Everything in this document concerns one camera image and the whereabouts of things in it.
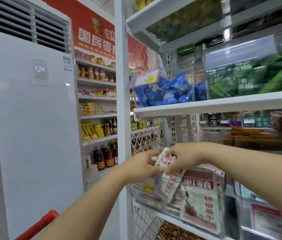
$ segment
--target ceiling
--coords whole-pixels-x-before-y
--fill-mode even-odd
[[[114,17],[114,0],[91,0]]]

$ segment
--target shelf upright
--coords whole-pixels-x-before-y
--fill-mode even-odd
[[[114,0],[115,46],[117,77],[117,120],[119,164],[131,157],[129,52],[126,27],[127,5],[125,0]],[[120,239],[134,240],[132,189],[126,186],[119,195]]]

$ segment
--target person's right hand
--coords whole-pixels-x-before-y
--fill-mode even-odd
[[[173,174],[179,169],[190,169],[205,163],[202,150],[205,143],[178,143],[170,148],[171,154],[177,159],[165,168],[166,174]]]

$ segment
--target red banner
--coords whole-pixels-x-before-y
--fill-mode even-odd
[[[43,0],[72,20],[74,46],[115,60],[114,25],[77,0]],[[129,60],[133,68],[147,67],[147,48],[129,36]]]

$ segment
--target air conditioner vent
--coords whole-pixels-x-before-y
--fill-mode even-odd
[[[25,0],[0,0],[0,32],[70,53],[69,23]]]

